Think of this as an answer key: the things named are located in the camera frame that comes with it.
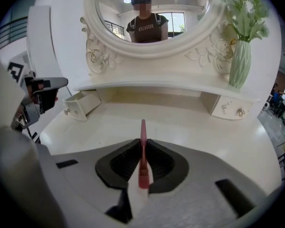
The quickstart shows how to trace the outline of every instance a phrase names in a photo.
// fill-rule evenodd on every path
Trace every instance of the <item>vanity table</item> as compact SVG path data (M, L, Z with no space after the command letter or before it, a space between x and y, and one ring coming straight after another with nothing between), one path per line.
M90 74L76 82L79 93L65 99L65 110L41 133L49 153L96 150L140 138L145 119L148 138L210 153L266 195L279 188L275 150L251 114L266 99L252 88L228 85L235 35L220 0L208 0L204 12L194 30L133 44L106 29L98 0L84 0L80 21ZM261 82L265 76L257 78Z

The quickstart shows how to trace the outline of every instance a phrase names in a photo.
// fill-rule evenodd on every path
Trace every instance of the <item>drawer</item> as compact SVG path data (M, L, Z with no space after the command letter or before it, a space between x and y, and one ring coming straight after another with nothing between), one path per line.
M244 119L247 117L252 104L251 102L220 96L211 115L230 120Z
M64 113L70 117L79 120L86 121L86 115L98 107L101 101L95 90L82 91L70 98L63 100L65 106Z
M233 99L226 96L202 92L201 101L212 116L229 120L240 120L247 117L252 102Z

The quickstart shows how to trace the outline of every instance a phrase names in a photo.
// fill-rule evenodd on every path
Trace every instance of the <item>railing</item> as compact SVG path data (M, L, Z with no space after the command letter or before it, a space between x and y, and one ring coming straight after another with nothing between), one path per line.
M168 37L172 38L180 35L182 32L168 32Z
M28 17L16 19L0 27L0 49L27 36Z
M105 23L106 23L107 27L109 28L109 30L112 31L114 34L124 36L124 27L122 27L120 25L116 25L116 24L109 22L107 20L105 20Z

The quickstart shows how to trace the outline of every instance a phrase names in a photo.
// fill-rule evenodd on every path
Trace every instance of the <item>mirror frame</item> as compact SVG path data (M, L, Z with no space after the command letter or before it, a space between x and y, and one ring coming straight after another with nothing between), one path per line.
M96 0L84 0L84 19L93 37L116 54L140 59L170 57L189 50L211 34L222 20L226 8L220 0L209 0L206 14L194 30L169 40L139 44L122 40L111 33L99 18L99 3L95 2Z

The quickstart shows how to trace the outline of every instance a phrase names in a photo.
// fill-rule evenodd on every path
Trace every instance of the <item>drawer knob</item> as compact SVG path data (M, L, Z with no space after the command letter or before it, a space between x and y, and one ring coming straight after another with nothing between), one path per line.
M70 109L64 109L63 112L67 115L70 112Z
M242 117L243 115L245 115L246 110L244 110L244 109L242 109L242 108L239 108L239 109L237 110L237 112L238 112L238 116L239 116L239 117Z

